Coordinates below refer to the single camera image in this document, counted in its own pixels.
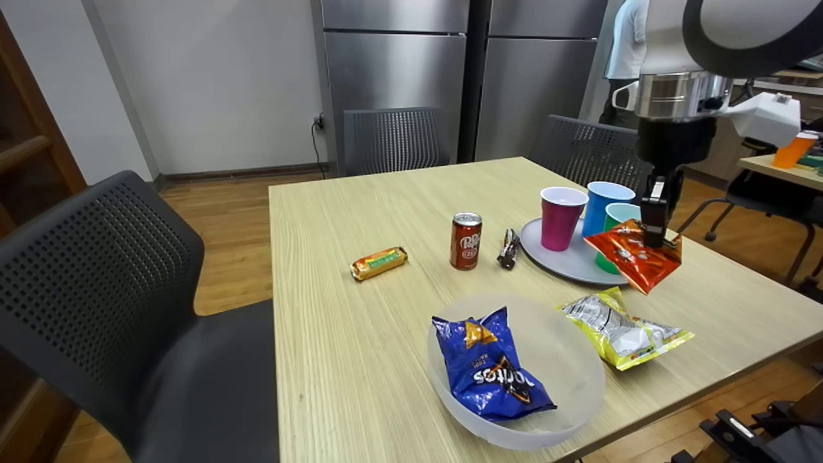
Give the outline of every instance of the red snack package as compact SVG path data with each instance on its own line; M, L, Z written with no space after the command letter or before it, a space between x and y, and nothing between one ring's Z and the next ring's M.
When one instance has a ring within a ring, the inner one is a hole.
M609 232L586 237L586 243L599 250L641 293L657 288L681 262L681 242L645 246L637 220L622 220Z

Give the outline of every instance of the white plate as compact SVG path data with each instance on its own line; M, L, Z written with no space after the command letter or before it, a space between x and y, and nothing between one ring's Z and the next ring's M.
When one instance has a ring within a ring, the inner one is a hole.
M596 266L596 251L582 237L582 220L574 228L571 243L564 251L551 251L541 243L541 217L519 232L522 251L541 266L586 284L625 284L622 274Z
M510 450L551 446L582 428L601 405L604 368L586 336L559 309L519 296L474 296L457 301L441 319L460 320L510 309L519 365L546 386L559 409L522 418L492 421L465 409L448 386L446 359L430 329L430 378L446 409L474 435Z

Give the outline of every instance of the black chair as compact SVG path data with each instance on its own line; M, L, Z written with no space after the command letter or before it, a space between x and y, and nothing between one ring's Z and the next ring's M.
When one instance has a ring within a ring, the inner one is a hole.
M586 124L551 112L537 138L533 162L574 179L609 179L643 194L650 163L637 156L637 130L622 125Z
M343 163L349 174L450 162L441 108L344 111L343 125Z
M202 237L133 171L0 242L0 346L131 461L279 461L272 301L199 316Z
M680 225L680 234L691 225L691 220L712 202L725 202L724 214L712 220L712 225L706 232L708 242L716 242L721 220L742 206L751 211L762 211L767 215L783 215L789 220L797 220L805 225L805 239L788 270L788 283L796 280L811 243L815 242L815 224L820 220L820 201L819 193L796 183L784 183L780 176L769 176L762 171L744 169L738 176L733 176L725 188L725 194L711 198L695 207L691 215Z

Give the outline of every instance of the floor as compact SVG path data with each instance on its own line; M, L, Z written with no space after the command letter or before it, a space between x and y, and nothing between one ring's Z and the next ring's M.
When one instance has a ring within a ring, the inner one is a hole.
M195 296L195 309L202 314L216 314L229 305L271 297L267 185L320 176L322 171L316 169L289 169L172 179L163 185L167 202L205 239L205 264ZM697 202L716 194L721 194L718 188L686 179L685 198L673 211L671 225L681 224L685 215L697 207ZM711 207L703 214L686 237L703 239L703 232L711 225L718 211L721 207ZM803 225L797 224L767 217L751 211L733 211L733 215L721 225L712 250L763 271L767 278L780 280L799 239ZM820 253L823 239L814 243L799 274L808 274ZM706 392L697 400L586 454L586 463L670 461L670 454L676 450L697 453L708 441L708 436L700 431L700 421L716 412L730 409L742 418L748 418L751 412L762 412L775 397L799 397L808 392L819 382L819 374L805 365L815 358L820 358L819 346L808 346L793 358L772 359L744 378L730 379L718 391ZM74 428L56 454L56 463L123 461L130 457L122 444L88 414L81 414Z

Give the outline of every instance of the blue cup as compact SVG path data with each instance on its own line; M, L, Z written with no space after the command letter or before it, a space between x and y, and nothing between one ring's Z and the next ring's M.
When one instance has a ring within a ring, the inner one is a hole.
M599 234L608 225L608 206L609 202L628 202L636 198L636 189L621 185L621 183L589 183L589 202L585 214L585 237Z

